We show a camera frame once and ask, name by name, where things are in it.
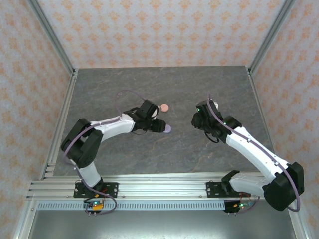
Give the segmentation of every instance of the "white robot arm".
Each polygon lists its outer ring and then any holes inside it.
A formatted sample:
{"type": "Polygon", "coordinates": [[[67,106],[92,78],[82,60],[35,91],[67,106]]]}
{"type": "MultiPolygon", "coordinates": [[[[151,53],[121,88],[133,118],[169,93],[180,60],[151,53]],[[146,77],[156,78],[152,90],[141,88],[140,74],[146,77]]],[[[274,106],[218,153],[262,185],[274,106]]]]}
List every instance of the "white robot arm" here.
{"type": "Polygon", "coordinates": [[[294,186],[296,186],[296,190],[300,195],[304,192],[303,168],[296,162],[290,165],[287,161],[273,154],[254,139],[235,118],[231,116],[223,118],[217,109],[218,105],[216,103],[210,100],[209,104],[208,101],[203,101],[196,105],[197,113],[193,116],[192,125],[197,129],[203,130],[206,137],[211,134],[217,138],[217,141],[211,140],[212,142],[218,143],[221,140],[236,149],[264,176],[253,177],[234,170],[222,179],[222,190],[227,194],[245,192],[265,197],[273,208],[283,211],[296,199],[293,185],[287,178],[286,173],[292,178],[294,186]]]}
{"type": "Polygon", "coordinates": [[[94,164],[100,143],[119,134],[134,132],[138,129],[165,132],[166,123],[156,119],[158,113],[159,107],[145,100],[141,107],[133,108],[112,119],[92,122],[80,119],[63,141],[61,149],[67,153],[67,157],[77,167],[86,184],[95,190],[100,190],[103,180],[94,164]]]}

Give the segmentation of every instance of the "wall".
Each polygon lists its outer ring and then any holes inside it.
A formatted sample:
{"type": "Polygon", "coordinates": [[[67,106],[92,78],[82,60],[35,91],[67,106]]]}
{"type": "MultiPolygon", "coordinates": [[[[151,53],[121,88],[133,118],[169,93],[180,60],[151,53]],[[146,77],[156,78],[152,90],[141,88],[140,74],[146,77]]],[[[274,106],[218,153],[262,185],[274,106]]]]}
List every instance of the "wall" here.
{"type": "Polygon", "coordinates": [[[319,2],[296,1],[254,82],[276,153],[305,170],[303,205],[319,235],[319,2]]]}
{"type": "Polygon", "coordinates": [[[284,0],[40,0],[77,68],[249,66],[284,0]]]}
{"type": "Polygon", "coordinates": [[[26,0],[0,2],[0,238],[40,175],[69,74],[26,0]]]}

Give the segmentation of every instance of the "purple cable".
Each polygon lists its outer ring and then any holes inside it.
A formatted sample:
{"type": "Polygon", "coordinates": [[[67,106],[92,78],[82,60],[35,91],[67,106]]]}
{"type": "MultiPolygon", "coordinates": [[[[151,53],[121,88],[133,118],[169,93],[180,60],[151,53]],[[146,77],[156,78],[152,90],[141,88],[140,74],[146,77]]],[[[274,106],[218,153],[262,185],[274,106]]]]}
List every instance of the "purple cable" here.
{"type": "MultiPolygon", "coordinates": [[[[110,199],[112,199],[112,200],[114,201],[114,203],[115,203],[114,207],[113,207],[111,210],[104,211],[104,212],[100,212],[100,213],[94,214],[94,215],[100,216],[100,215],[108,214],[108,213],[113,212],[113,211],[118,207],[118,202],[115,200],[115,198],[113,198],[111,195],[108,195],[108,194],[106,194],[106,193],[99,192],[99,191],[97,191],[97,190],[91,188],[91,187],[85,182],[85,180],[81,177],[81,174],[80,174],[79,169],[78,169],[78,168],[75,168],[75,170],[76,170],[77,174],[79,175],[79,177],[80,177],[81,181],[83,182],[83,184],[84,184],[89,190],[91,190],[92,192],[94,192],[94,193],[96,193],[96,194],[99,194],[99,195],[102,195],[102,196],[104,196],[104,197],[110,198],[110,199]]],[[[87,205],[86,208],[85,208],[85,212],[86,212],[87,214],[89,214],[89,215],[90,215],[90,213],[89,213],[89,211],[88,211],[88,207],[89,207],[90,205],[92,205],[92,204],[93,204],[93,203],[90,203],[90,204],[87,205]]]]}
{"type": "Polygon", "coordinates": [[[258,198],[257,198],[256,202],[254,203],[254,205],[252,205],[249,209],[244,210],[244,211],[239,211],[237,213],[232,213],[232,214],[234,214],[234,215],[243,214],[243,213],[246,213],[246,212],[252,210],[256,206],[256,204],[259,202],[259,199],[260,199],[260,197],[258,196],[258,198]]]}
{"type": "MultiPolygon", "coordinates": [[[[238,133],[238,132],[234,131],[232,128],[230,128],[229,126],[225,125],[225,124],[223,123],[223,121],[221,121],[221,120],[217,117],[217,115],[215,114],[215,112],[213,111],[213,109],[212,109],[211,106],[210,106],[209,100],[210,100],[210,92],[208,92],[208,98],[207,98],[206,102],[207,102],[208,108],[209,108],[210,112],[213,114],[214,118],[215,118],[222,126],[224,126],[226,129],[228,129],[229,131],[231,131],[231,132],[233,132],[234,134],[236,134],[236,135],[242,137],[244,140],[248,140],[248,138],[247,138],[246,136],[242,135],[241,133],[238,133]]],[[[276,160],[273,156],[271,156],[263,147],[261,147],[261,146],[260,146],[259,144],[257,144],[255,141],[250,140],[250,143],[252,143],[252,144],[255,145],[258,149],[260,149],[260,150],[261,150],[264,154],[266,154],[274,163],[278,163],[277,160],[276,160]]],[[[277,166],[284,172],[284,174],[285,174],[286,177],[288,178],[288,180],[289,180],[289,182],[290,182],[290,184],[291,184],[291,186],[292,186],[292,188],[293,188],[293,190],[294,190],[294,193],[295,193],[295,196],[296,196],[296,200],[297,200],[297,208],[296,208],[296,209],[293,209],[293,208],[291,208],[291,207],[287,207],[287,208],[288,208],[290,211],[297,213],[297,212],[299,212],[299,210],[300,210],[300,205],[301,205],[301,203],[300,203],[300,197],[299,197],[299,194],[298,194],[298,190],[297,190],[297,188],[296,188],[296,186],[295,186],[295,183],[294,183],[293,179],[291,178],[291,176],[289,175],[289,173],[286,171],[286,169],[285,169],[280,163],[278,163],[277,166]]]]}
{"type": "MultiPolygon", "coordinates": [[[[132,91],[132,90],[121,90],[121,91],[117,92],[116,97],[119,95],[120,92],[132,92],[132,93],[138,95],[141,99],[145,100],[145,98],[144,98],[143,96],[141,96],[139,93],[137,93],[137,92],[135,92],[135,91],[132,91]]],[[[95,192],[95,193],[97,193],[97,194],[99,194],[99,195],[103,195],[103,196],[105,196],[105,197],[107,197],[107,198],[110,198],[110,199],[112,199],[112,200],[114,201],[114,203],[115,203],[114,208],[112,208],[111,210],[105,211],[105,212],[100,212],[100,213],[98,213],[98,214],[95,214],[96,216],[97,216],[97,215],[104,215],[104,214],[113,212],[113,211],[116,209],[116,207],[118,206],[117,201],[116,201],[115,198],[113,198],[112,196],[110,196],[110,195],[108,195],[108,194],[105,194],[105,193],[102,193],[102,192],[99,192],[99,191],[97,191],[97,190],[91,188],[91,187],[85,182],[85,180],[81,177],[81,173],[80,173],[79,169],[78,169],[73,163],[68,162],[68,161],[66,160],[66,158],[67,158],[67,154],[68,154],[68,152],[70,151],[71,147],[72,147],[72,146],[75,144],[75,142],[76,142],[82,135],[84,135],[86,132],[88,132],[89,130],[93,129],[94,127],[101,126],[101,125],[106,125],[106,124],[110,124],[110,123],[115,123],[115,122],[117,122],[117,121],[119,121],[119,120],[121,119],[122,112],[120,111],[120,108],[118,107],[118,105],[117,105],[117,103],[116,103],[116,100],[115,100],[115,107],[116,107],[116,109],[118,110],[118,112],[120,113],[120,116],[119,116],[117,119],[110,120],[110,121],[104,121],[104,122],[100,122],[100,123],[96,123],[96,124],[93,124],[93,125],[87,127],[85,130],[83,130],[81,133],[79,133],[79,134],[71,141],[71,143],[70,143],[69,146],[66,148],[66,150],[65,150],[65,152],[64,152],[64,154],[63,154],[63,160],[64,160],[64,162],[65,162],[66,164],[68,164],[68,165],[74,166],[74,169],[76,170],[77,174],[79,175],[80,180],[83,182],[83,184],[84,184],[89,190],[91,190],[92,192],[95,192]]],[[[90,215],[90,213],[88,212],[88,207],[89,207],[89,205],[86,207],[85,212],[90,215]]]]}
{"type": "MultiPolygon", "coordinates": [[[[81,133],[79,133],[79,134],[72,140],[72,142],[70,143],[70,145],[66,148],[66,150],[65,150],[65,152],[64,152],[64,154],[63,154],[63,158],[66,159],[66,156],[67,156],[68,152],[70,151],[70,148],[71,148],[71,147],[75,144],[75,142],[76,142],[83,134],[85,134],[87,131],[89,131],[89,130],[93,129],[94,127],[97,127],[97,126],[106,125],[106,124],[110,124],[110,123],[115,123],[115,122],[119,121],[120,119],[121,119],[121,116],[118,117],[117,119],[114,119],[114,120],[105,121],[105,122],[101,122],[101,123],[96,123],[96,124],[91,125],[90,127],[87,127],[85,130],[83,130],[81,133]]],[[[76,170],[77,174],[79,175],[80,180],[83,182],[83,184],[84,184],[89,190],[91,190],[92,192],[95,192],[95,193],[97,193],[97,194],[99,194],[99,195],[103,195],[103,196],[105,196],[105,197],[107,197],[107,198],[110,198],[110,199],[112,199],[112,200],[114,201],[114,203],[115,203],[114,208],[112,208],[111,210],[105,211],[105,212],[101,212],[101,213],[95,214],[95,215],[104,215],[104,214],[110,213],[110,212],[112,212],[112,211],[114,211],[114,210],[116,209],[116,207],[118,206],[118,203],[117,203],[117,201],[115,200],[115,198],[113,198],[112,196],[110,196],[110,195],[108,195],[108,194],[99,192],[99,191],[97,191],[97,190],[91,188],[91,187],[85,182],[85,180],[81,177],[81,174],[80,174],[79,169],[78,169],[77,167],[75,167],[75,165],[73,165],[72,163],[69,163],[69,162],[67,162],[67,163],[68,163],[68,164],[71,164],[72,166],[74,166],[74,169],[76,170]]]]}
{"type": "Polygon", "coordinates": [[[122,114],[122,111],[120,110],[116,99],[117,99],[117,97],[119,96],[119,94],[120,94],[121,92],[131,92],[131,93],[134,93],[135,95],[137,95],[138,97],[140,97],[143,101],[145,101],[145,98],[144,98],[141,94],[139,94],[139,93],[137,93],[137,92],[135,92],[135,91],[132,91],[132,90],[125,89],[125,90],[121,90],[121,91],[117,92],[116,95],[115,95],[115,108],[118,110],[118,112],[119,112],[120,115],[122,114]]]}

